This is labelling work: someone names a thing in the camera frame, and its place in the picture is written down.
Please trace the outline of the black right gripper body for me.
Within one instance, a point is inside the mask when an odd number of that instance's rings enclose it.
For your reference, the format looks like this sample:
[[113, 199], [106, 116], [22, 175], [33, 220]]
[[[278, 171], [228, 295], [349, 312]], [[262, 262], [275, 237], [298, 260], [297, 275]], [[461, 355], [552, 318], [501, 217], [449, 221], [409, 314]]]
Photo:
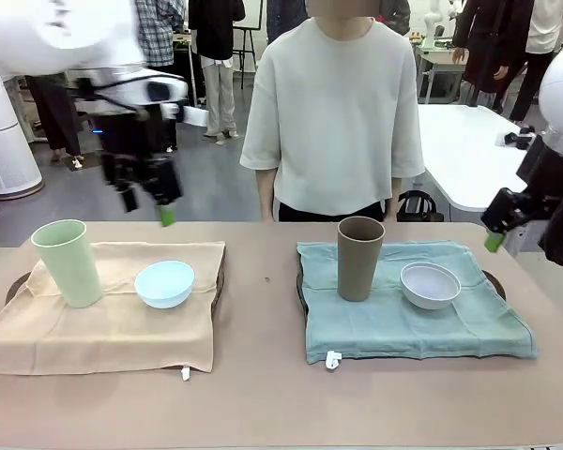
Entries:
[[507, 233], [530, 221], [548, 220], [560, 202], [558, 197], [533, 192], [529, 188], [513, 192], [503, 187], [480, 219], [490, 232]]

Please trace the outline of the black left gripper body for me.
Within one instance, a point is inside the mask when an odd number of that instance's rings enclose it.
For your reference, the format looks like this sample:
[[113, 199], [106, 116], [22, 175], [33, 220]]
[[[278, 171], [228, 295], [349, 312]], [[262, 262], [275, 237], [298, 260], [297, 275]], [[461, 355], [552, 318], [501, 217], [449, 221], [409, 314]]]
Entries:
[[182, 187], [171, 157], [135, 157], [131, 155], [100, 154], [106, 183], [121, 197], [126, 188], [140, 186], [155, 204], [175, 202], [181, 198]]

